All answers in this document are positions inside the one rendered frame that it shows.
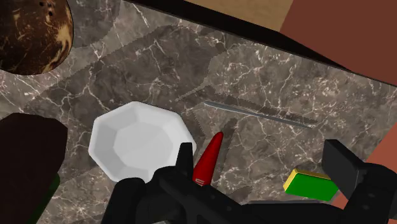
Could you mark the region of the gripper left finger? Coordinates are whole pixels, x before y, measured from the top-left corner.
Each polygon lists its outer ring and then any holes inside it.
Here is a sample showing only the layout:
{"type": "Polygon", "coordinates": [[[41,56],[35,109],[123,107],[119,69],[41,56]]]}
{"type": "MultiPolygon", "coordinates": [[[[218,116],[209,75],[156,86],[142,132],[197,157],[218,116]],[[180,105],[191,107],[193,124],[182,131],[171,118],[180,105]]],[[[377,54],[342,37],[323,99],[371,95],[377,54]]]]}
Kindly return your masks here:
{"type": "Polygon", "coordinates": [[[101,224],[244,224],[241,206],[211,186],[192,181],[192,143],[181,143],[174,166],[159,168],[145,183],[115,185],[101,224]]]}

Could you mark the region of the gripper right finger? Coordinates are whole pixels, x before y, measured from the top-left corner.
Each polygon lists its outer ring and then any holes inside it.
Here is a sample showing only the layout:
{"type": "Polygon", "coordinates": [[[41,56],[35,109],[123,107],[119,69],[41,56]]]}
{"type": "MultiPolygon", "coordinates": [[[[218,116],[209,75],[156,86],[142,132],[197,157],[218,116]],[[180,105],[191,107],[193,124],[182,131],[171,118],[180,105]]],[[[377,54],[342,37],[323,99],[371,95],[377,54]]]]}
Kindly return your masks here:
{"type": "Polygon", "coordinates": [[[322,168],[348,200],[340,224],[387,224],[396,213],[396,172],[362,161],[336,139],[324,141],[322,168]]]}

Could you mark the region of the green and yellow sponge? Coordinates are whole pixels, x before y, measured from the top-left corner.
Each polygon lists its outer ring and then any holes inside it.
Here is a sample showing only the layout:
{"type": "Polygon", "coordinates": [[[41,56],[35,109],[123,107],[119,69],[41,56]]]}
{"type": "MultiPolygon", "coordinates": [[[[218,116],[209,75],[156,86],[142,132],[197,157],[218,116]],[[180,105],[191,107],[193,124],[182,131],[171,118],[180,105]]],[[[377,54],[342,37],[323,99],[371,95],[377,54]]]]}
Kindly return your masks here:
{"type": "Polygon", "coordinates": [[[325,174],[293,169],[283,184],[285,193],[310,199],[330,201],[338,187],[325,174]]]}

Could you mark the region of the red chili pepper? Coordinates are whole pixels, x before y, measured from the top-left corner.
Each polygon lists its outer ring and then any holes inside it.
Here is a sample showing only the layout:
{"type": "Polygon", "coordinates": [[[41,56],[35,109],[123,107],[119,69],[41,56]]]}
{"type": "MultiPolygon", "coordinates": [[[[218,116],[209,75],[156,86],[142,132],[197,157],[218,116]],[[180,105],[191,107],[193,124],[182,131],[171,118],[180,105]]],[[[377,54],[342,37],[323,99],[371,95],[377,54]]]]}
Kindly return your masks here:
{"type": "Polygon", "coordinates": [[[219,151],[223,140],[223,133],[216,133],[203,152],[196,166],[193,168],[192,180],[200,185],[210,185],[219,151]]]}

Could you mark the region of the white octagonal bowl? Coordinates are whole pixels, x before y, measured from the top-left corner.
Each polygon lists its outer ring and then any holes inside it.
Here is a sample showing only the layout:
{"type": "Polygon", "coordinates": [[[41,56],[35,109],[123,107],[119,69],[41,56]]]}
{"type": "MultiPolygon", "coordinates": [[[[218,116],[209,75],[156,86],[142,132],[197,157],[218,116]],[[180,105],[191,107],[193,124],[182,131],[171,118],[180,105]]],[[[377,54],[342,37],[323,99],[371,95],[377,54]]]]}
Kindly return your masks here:
{"type": "Polygon", "coordinates": [[[173,166],[181,143],[192,143],[190,131],[176,112],[132,101],[94,120],[88,153],[115,182],[141,178],[173,166]]]}

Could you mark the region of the thin grey metal rod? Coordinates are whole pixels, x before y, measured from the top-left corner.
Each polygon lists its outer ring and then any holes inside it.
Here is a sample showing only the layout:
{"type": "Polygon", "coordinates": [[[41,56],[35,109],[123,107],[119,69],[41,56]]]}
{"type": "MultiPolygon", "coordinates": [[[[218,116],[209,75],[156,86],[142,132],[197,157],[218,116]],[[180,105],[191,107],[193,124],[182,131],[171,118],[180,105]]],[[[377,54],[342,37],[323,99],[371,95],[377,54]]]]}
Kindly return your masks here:
{"type": "Polygon", "coordinates": [[[240,114],[243,114],[243,115],[256,116],[258,118],[264,118],[264,119],[267,119],[267,120],[273,120],[273,121],[277,121],[277,122],[281,122],[281,123],[286,123],[288,125],[294,125],[294,126],[298,126],[298,127],[312,129],[312,127],[309,127],[309,126],[304,125],[302,123],[294,122],[294,121],[291,121],[291,120],[285,120],[285,119],[277,118],[277,117],[274,117],[274,116],[261,115],[259,113],[254,113],[254,112],[250,112],[250,111],[244,111],[242,109],[238,109],[238,108],[234,108],[234,107],[231,107],[231,106],[227,106],[225,104],[220,104],[218,102],[204,101],[204,104],[206,106],[222,109],[222,110],[225,110],[225,111],[230,111],[230,112],[234,112],[234,113],[240,113],[240,114]]]}

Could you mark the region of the brown coconut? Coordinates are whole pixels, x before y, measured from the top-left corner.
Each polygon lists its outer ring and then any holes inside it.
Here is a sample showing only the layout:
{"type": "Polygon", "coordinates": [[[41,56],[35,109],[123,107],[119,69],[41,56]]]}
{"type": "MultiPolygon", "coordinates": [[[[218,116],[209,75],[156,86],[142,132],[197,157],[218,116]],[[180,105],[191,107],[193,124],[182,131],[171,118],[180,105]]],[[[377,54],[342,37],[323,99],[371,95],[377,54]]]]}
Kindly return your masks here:
{"type": "Polygon", "coordinates": [[[72,45],[67,0],[0,0],[0,70],[47,73],[63,63],[72,45]]]}

